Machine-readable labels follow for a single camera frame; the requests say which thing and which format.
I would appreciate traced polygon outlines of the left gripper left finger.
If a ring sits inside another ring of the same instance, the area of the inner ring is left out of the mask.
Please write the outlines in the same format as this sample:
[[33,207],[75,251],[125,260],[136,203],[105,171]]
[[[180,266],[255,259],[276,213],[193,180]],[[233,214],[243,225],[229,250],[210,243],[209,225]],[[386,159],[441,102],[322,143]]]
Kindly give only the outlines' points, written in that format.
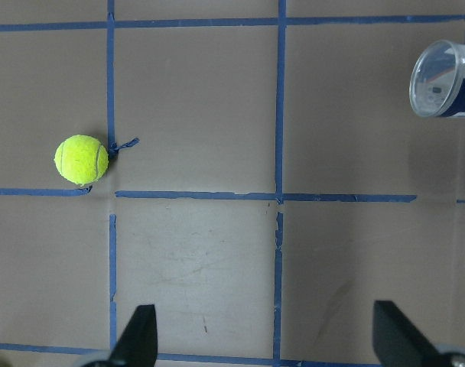
[[137,306],[109,355],[110,366],[154,366],[158,357],[158,328],[153,304]]

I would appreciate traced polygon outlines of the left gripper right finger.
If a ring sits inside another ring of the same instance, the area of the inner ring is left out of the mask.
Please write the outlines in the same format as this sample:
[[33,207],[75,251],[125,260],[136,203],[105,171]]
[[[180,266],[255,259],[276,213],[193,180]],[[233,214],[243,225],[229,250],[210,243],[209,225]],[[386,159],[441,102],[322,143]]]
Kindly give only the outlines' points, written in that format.
[[372,347],[381,366],[445,366],[447,357],[390,300],[372,309]]

